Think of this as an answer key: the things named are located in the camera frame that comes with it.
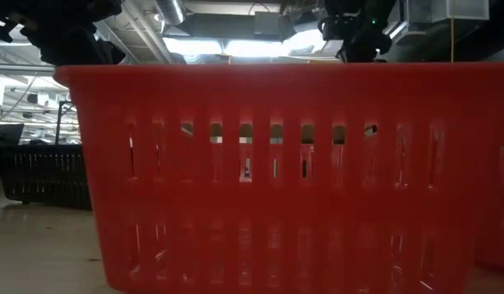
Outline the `large red plastic basket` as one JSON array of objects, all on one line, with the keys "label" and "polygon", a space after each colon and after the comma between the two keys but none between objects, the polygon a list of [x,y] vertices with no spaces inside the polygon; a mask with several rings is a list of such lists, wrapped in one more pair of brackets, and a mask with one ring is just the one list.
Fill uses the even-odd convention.
[{"label": "large red plastic basket", "polygon": [[497,179],[486,199],[484,219],[476,241],[475,263],[504,270],[504,119],[498,146]]},{"label": "large red plastic basket", "polygon": [[75,65],[126,293],[462,294],[501,181],[504,63]]}]

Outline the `black metal shelf leg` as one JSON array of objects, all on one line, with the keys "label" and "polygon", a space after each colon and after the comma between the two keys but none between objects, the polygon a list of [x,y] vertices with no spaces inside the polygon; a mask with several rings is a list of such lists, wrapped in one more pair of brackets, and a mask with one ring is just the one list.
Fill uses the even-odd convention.
[{"label": "black metal shelf leg", "polygon": [[78,135],[78,113],[75,104],[71,100],[61,100],[56,115],[55,144],[58,145],[61,139],[66,143],[75,142]]}]

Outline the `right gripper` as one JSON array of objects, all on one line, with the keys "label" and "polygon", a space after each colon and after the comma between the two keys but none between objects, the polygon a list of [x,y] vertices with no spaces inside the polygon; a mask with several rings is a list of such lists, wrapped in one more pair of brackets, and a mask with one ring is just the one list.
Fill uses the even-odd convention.
[{"label": "right gripper", "polygon": [[384,33],[386,20],[346,18],[340,26],[341,49],[336,58],[344,63],[376,62],[378,54],[386,54],[392,44],[390,36]]}]

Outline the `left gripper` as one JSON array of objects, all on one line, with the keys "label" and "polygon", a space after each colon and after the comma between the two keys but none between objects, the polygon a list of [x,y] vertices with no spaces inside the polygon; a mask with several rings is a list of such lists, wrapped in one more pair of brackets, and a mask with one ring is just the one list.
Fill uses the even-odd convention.
[{"label": "left gripper", "polygon": [[39,23],[22,34],[40,52],[41,61],[54,66],[118,65],[126,53],[110,41],[96,39],[93,24]]}]

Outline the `black plastic basket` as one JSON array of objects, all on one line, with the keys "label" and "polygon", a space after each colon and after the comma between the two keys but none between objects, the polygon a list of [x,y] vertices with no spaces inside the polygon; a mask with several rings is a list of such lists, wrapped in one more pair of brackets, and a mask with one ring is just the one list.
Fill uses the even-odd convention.
[{"label": "black plastic basket", "polygon": [[92,209],[81,145],[0,145],[6,198]]}]

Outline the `black monitor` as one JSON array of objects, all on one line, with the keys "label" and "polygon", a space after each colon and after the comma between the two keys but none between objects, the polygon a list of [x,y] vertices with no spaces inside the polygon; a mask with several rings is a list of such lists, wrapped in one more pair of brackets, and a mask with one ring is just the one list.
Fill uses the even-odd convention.
[{"label": "black monitor", "polygon": [[24,126],[23,123],[0,125],[0,145],[18,145]]}]

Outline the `round silver air duct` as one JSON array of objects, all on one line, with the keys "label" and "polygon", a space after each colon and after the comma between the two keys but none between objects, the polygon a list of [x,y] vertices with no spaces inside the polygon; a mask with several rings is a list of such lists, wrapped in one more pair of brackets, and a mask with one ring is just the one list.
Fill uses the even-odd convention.
[{"label": "round silver air duct", "polygon": [[186,12],[182,0],[154,0],[158,13],[167,25],[180,25],[185,21]]}]

